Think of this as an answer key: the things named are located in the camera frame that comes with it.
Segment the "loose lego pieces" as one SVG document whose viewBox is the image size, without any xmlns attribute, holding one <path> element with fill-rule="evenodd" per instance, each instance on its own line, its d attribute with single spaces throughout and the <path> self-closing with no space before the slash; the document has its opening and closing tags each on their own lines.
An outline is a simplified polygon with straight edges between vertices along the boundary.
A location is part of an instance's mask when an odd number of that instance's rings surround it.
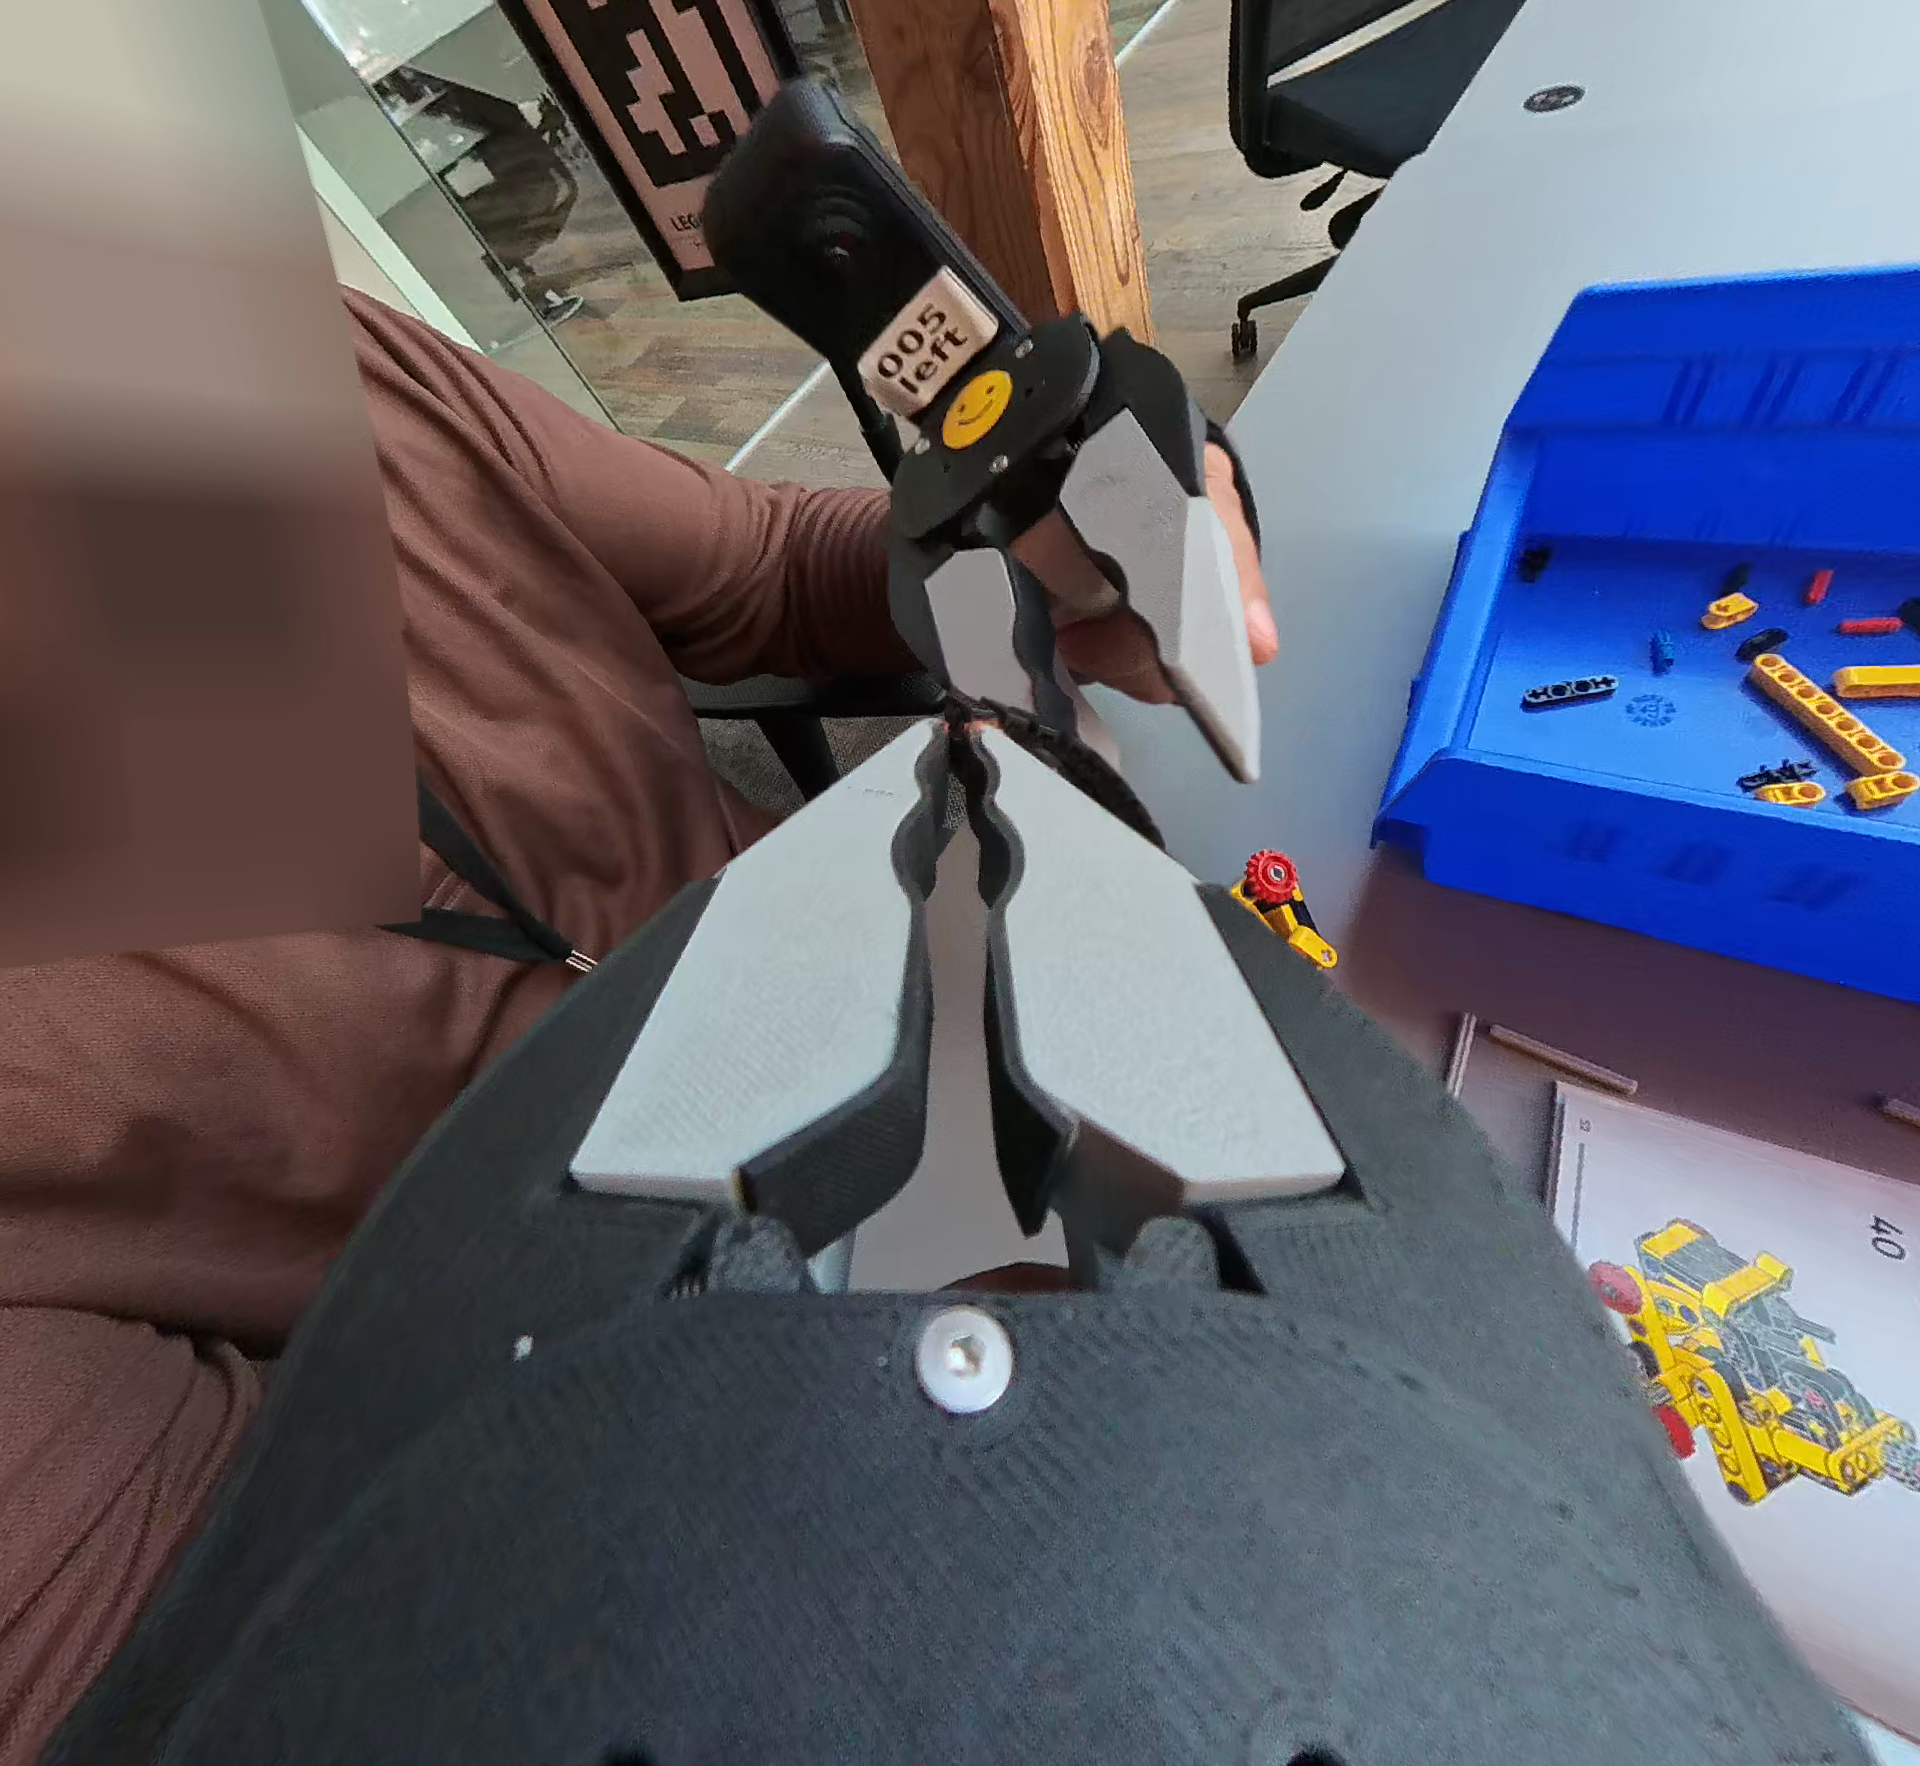
<svg viewBox="0 0 1920 1766">
<path fill-rule="evenodd" d="M 1889 812 L 1917 792 L 1917 565 L 1524 542 L 1475 727 L 1620 788 Z"/>
</svg>

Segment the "person's brown shirt torso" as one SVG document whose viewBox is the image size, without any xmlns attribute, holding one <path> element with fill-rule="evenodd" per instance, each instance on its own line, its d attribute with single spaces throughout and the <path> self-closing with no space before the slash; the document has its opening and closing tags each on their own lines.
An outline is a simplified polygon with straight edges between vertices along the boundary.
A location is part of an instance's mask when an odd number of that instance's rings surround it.
<svg viewBox="0 0 1920 1766">
<path fill-rule="evenodd" d="M 357 928 L 4 976 L 4 1760 L 178 1558 L 328 1268 L 583 981 Z"/>
</svg>

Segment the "person's left forearm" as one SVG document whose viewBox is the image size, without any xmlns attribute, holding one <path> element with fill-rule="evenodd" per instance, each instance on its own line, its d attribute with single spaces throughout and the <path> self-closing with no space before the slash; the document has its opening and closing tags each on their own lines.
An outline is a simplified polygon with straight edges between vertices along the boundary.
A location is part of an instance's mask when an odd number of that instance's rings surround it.
<svg viewBox="0 0 1920 1766">
<path fill-rule="evenodd" d="M 489 462 L 704 681 L 909 676 L 890 615 L 890 497 L 762 483 L 612 431 L 435 328 L 342 289 L 380 431 L 435 483 Z"/>
</svg>

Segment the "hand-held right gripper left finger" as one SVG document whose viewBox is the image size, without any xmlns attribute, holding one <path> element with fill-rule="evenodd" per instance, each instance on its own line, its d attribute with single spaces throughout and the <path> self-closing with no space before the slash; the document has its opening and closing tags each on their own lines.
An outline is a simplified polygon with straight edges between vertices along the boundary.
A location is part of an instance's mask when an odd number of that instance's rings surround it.
<svg viewBox="0 0 1920 1766">
<path fill-rule="evenodd" d="M 572 1156 L 596 1194 L 840 1248 L 927 1139 L 927 899 L 949 730 L 917 723 L 732 862 Z"/>
</svg>

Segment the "lego instruction booklet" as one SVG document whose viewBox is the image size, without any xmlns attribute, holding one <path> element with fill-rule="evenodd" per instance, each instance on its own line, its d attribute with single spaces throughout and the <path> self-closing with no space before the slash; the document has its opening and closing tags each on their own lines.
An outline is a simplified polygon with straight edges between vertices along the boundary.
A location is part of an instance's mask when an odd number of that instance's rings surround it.
<svg viewBox="0 0 1920 1766">
<path fill-rule="evenodd" d="M 1788 1639 L 1917 1760 L 1917 1186 L 1561 1083 L 1550 1209 Z"/>
</svg>

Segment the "person's left hand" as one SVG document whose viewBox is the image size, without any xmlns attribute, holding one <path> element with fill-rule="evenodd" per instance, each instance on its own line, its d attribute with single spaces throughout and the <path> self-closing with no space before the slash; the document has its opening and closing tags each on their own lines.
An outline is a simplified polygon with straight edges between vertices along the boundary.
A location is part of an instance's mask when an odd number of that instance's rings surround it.
<svg viewBox="0 0 1920 1766">
<path fill-rule="evenodd" d="M 1281 623 L 1267 590 L 1260 549 L 1248 521 L 1248 503 L 1238 491 L 1241 469 L 1219 429 L 1212 429 L 1204 444 L 1204 483 L 1233 546 L 1248 641 L 1256 670 L 1260 670 L 1277 657 Z M 1097 575 L 1064 524 L 1061 512 L 1046 512 L 1030 524 L 1013 542 L 1013 554 L 1050 593 L 1061 654 L 1072 676 L 1108 683 L 1148 704 L 1174 704 L 1160 681 L 1152 646 L 1119 609 L 1115 590 Z"/>
</svg>

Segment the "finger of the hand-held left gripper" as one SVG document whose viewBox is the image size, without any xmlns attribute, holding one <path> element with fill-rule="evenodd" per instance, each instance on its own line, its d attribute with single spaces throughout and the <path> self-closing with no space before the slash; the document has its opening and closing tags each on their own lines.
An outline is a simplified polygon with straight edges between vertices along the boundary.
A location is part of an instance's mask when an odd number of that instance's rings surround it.
<svg viewBox="0 0 1920 1766">
<path fill-rule="evenodd" d="M 943 681 L 977 723 L 1053 737 L 1080 730 L 1080 689 L 1068 672 L 1043 583 L 991 546 L 949 554 L 927 576 Z"/>
<path fill-rule="evenodd" d="M 1141 418 L 1119 416 L 1080 444 L 1058 512 L 1152 646 L 1174 704 L 1236 784 L 1259 784 L 1256 663 L 1233 546 L 1204 479 L 1186 486 Z"/>
</svg>

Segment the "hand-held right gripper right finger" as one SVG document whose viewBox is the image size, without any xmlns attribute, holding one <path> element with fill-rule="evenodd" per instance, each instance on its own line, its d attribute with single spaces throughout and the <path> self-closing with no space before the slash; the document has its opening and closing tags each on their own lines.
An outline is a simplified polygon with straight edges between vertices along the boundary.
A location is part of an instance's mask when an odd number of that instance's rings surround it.
<svg viewBox="0 0 1920 1766">
<path fill-rule="evenodd" d="M 1026 1234 L 1341 1189 L 1325 1106 L 1241 969 L 1238 906 L 999 727 L 960 748 L 986 910 L 998 1175 Z"/>
</svg>

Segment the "blue plastic bin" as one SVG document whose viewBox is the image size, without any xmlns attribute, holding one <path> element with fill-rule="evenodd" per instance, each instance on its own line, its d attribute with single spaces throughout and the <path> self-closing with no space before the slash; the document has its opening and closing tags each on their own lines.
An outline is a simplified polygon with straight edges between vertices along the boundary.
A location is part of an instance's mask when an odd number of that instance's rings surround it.
<svg viewBox="0 0 1920 1766">
<path fill-rule="evenodd" d="M 1462 535 L 1376 840 L 1454 889 L 1917 999 L 1917 793 L 1830 817 L 1620 788 L 1475 727 L 1521 546 L 1917 565 L 1917 267 L 1583 291 Z"/>
</svg>

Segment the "yellow lego bulldozer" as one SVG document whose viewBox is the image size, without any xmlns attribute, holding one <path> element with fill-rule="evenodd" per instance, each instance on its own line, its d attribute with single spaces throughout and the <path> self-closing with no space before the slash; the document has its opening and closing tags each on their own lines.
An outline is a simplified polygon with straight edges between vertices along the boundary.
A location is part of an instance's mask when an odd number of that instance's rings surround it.
<svg viewBox="0 0 1920 1766">
<path fill-rule="evenodd" d="M 1281 849 L 1259 849 L 1249 854 L 1248 865 L 1230 899 L 1256 914 L 1273 935 L 1277 935 L 1299 959 L 1333 973 L 1339 966 L 1339 950 L 1318 930 L 1299 880 L 1299 869 Z"/>
</svg>

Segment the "wooden post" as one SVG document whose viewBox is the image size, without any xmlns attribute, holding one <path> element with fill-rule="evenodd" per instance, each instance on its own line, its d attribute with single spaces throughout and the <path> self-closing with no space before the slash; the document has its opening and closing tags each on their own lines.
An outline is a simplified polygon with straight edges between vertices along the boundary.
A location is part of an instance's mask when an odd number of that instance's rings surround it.
<svg viewBox="0 0 1920 1766">
<path fill-rule="evenodd" d="M 1108 0 L 848 0 L 906 177 L 1036 321 L 1155 340 Z"/>
</svg>

